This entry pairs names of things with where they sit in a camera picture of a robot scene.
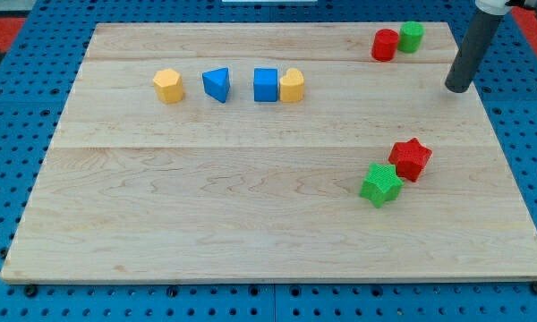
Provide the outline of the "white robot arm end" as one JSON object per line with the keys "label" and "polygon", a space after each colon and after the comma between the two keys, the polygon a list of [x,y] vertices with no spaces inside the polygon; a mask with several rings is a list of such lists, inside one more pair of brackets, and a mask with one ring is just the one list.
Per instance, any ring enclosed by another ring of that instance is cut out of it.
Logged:
{"label": "white robot arm end", "polygon": [[475,5],[484,13],[505,15],[515,7],[534,10],[537,7],[537,0],[475,0]]}

